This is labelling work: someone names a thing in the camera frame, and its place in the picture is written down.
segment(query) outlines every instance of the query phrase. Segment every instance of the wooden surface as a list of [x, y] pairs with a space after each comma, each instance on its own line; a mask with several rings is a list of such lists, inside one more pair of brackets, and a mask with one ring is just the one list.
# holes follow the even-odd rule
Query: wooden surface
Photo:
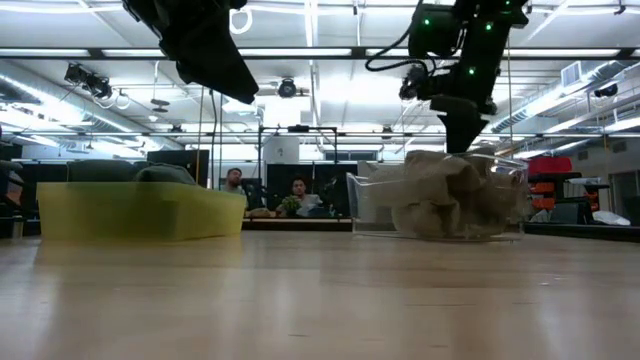
[[640, 249], [244, 233], [0, 243], [0, 358], [636, 359]]

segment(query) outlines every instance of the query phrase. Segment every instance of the air duct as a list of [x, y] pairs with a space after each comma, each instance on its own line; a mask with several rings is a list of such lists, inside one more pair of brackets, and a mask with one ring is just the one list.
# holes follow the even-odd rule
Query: air duct
[[615, 77], [636, 65], [637, 61], [578, 61], [563, 70], [562, 79], [553, 82], [521, 102], [511, 116], [502, 112], [491, 126], [491, 131], [499, 133], [511, 125], [531, 119], [568, 99], [579, 91], [590, 91], [606, 85]]
[[[45, 80], [33, 73], [22, 69], [16, 65], [13, 65], [7, 61], [0, 60], [0, 78], [4, 82], [11, 83], [14, 88], [18, 88], [23, 92], [30, 93], [31, 96], [46, 99], [39, 99], [41, 102], [46, 103], [47, 100], [57, 105], [60, 103], [61, 107], [65, 109], [73, 110], [78, 114], [93, 115], [93, 117], [105, 124], [108, 124], [119, 131], [122, 131], [123, 135], [127, 132], [148, 132], [150, 129], [138, 124], [135, 121], [122, 117], [112, 111], [102, 109], [93, 103], [93, 101], [87, 100], [75, 93], [69, 93], [69, 90], [64, 89], [48, 80]], [[172, 140], [165, 138], [152, 139], [158, 147], [181, 150], [184, 147]]]

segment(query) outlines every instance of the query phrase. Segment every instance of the pipe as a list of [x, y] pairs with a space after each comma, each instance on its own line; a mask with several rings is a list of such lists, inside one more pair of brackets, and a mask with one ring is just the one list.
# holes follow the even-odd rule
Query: pipe
[[625, 70], [631, 69], [638, 62], [636, 61], [580, 61], [582, 69], [581, 80], [577, 84], [564, 87], [562, 79], [553, 82], [533, 96], [521, 102], [520, 107], [515, 109], [512, 115], [509, 112], [502, 112], [498, 115], [498, 120], [491, 126], [491, 131], [499, 133], [511, 125], [531, 119], [563, 102], [570, 99], [581, 91], [590, 91], [610, 82], [614, 77], [622, 74]]
[[[69, 90], [66, 90], [7, 61], [0, 60], [0, 68], [2, 69], [2, 76], [12, 82], [22, 84], [23, 91], [36, 92], [39, 93], [40, 96], [50, 96], [55, 99], [62, 99], [66, 96], [61, 104], [68, 106], [70, 109], [73, 109], [78, 113], [92, 115], [96, 119], [122, 131], [123, 135], [126, 135], [126, 132], [150, 131], [149, 128], [146, 128], [133, 120], [129, 120], [112, 111], [102, 109], [92, 101], [73, 92], [70, 93]], [[172, 150], [183, 149], [181, 144], [169, 139], [153, 139], [153, 141], [158, 145], [158, 147], [165, 147]]]

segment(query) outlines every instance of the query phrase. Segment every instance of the ceiling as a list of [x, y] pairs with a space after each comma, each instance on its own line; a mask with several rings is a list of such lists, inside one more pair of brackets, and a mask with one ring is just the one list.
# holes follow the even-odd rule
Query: ceiling
[[[245, 33], [233, 35], [236, 45], [384, 47], [405, 31], [416, 3], [415, 0], [356, 0], [359, 9], [359, 15], [356, 16], [353, 0], [318, 0], [317, 11], [307, 11], [307, 1], [313, 4], [311, 0], [250, 0], [253, 21]], [[453, 3], [447, 0], [426, 2]], [[640, 19], [640, 0], [625, 0], [628, 11], [618, 16], [613, 15], [617, 0], [536, 0], [533, 3], [534, 11], [528, 15], [530, 24], [525, 29], [512, 30], [512, 47], [640, 46], [640, 33], [631, 31]], [[0, 1], [0, 47], [157, 47], [158, 40], [151, 31], [137, 23], [127, 12], [119, 10], [120, 6], [121, 2], [117, 0]], [[83, 11], [78, 10], [82, 8], [109, 11], [51, 13], [54, 12], [52, 9], [69, 12]], [[305, 19], [311, 20], [312, 34], [309, 34]], [[244, 21], [242, 14], [234, 17], [238, 28], [244, 25]], [[73, 89], [63, 77], [68, 64], [77, 61], [5, 61], [61, 87]], [[509, 108], [510, 96], [511, 106], [517, 106], [523, 98], [557, 81], [560, 70], [571, 62], [505, 61], [493, 94], [494, 100], [502, 111]], [[212, 128], [213, 110], [207, 93], [202, 99], [199, 86], [184, 84], [169, 61], [159, 62], [157, 79], [153, 61], [87, 60], [81, 64], [101, 76], [109, 77], [111, 85], [130, 98], [128, 108], [112, 106], [109, 111], [158, 131], [165, 131], [172, 124], [189, 123], [194, 125], [183, 126], [194, 129], [193, 126], [200, 120], [205, 129]], [[312, 68], [307, 60], [249, 60], [247, 65], [263, 93], [275, 92], [274, 84], [284, 77], [293, 78], [299, 87], [312, 87]], [[407, 110], [408, 104], [398, 98], [398, 89], [406, 69], [373, 74], [367, 72], [362, 60], [317, 60], [313, 66], [318, 73], [315, 85], [319, 105], [317, 121], [320, 124], [356, 128], [358, 131], [380, 130], [383, 125], [396, 125], [396, 129], [400, 130], [404, 124], [405, 131], [414, 132], [440, 124], [435, 114], [426, 107]], [[73, 91], [90, 101], [81, 89]], [[149, 115], [154, 114], [151, 109], [155, 106], [150, 101], [154, 96], [169, 101], [171, 105], [166, 114], [156, 114], [160, 118], [152, 122]], [[268, 97], [262, 98], [258, 103], [270, 101]], [[302, 106], [301, 121], [311, 124], [311, 100], [304, 98], [300, 101], [308, 102]], [[226, 102], [226, 99], [220, 102], [216, 96], [217, 107]], [[562, 121], [573, 118], [575, 112], [558, 111], [553, 115]], [[247, 126], [256, 129], [259, 116], [260, 112], [223, 112], [223, 121], [229, 123], [227, 130], [243, 131]]]

